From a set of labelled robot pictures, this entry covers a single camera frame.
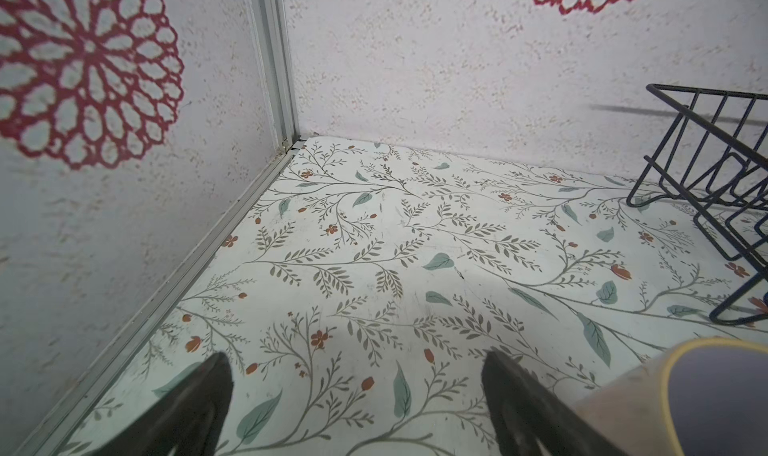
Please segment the pink iridescent mug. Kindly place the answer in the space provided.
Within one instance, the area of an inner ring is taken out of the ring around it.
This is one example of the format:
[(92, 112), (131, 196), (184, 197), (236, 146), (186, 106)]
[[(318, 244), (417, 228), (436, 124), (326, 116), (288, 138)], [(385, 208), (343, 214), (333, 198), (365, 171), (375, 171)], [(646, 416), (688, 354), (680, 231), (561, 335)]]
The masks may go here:
[(573, 408), (628, 455), (764, 455), (767, 348), (719, 337), (690, 340)]

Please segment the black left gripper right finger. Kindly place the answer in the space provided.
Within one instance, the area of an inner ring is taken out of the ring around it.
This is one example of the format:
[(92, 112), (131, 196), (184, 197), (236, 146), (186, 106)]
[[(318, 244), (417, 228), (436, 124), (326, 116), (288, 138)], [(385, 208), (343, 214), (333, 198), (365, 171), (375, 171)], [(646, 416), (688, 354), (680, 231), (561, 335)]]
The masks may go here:
[(485, 356), (482, 389), (502, 455), (621, 455), (513, 359)]

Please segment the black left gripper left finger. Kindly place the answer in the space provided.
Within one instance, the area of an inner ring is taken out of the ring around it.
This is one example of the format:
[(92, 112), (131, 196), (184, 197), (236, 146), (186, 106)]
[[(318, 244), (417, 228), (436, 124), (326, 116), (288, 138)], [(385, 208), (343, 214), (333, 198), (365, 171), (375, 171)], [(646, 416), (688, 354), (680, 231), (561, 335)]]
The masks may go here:
[(188, 371), (96, 455), (213, 455), (229, 412), (234, 381), (217, 352)]

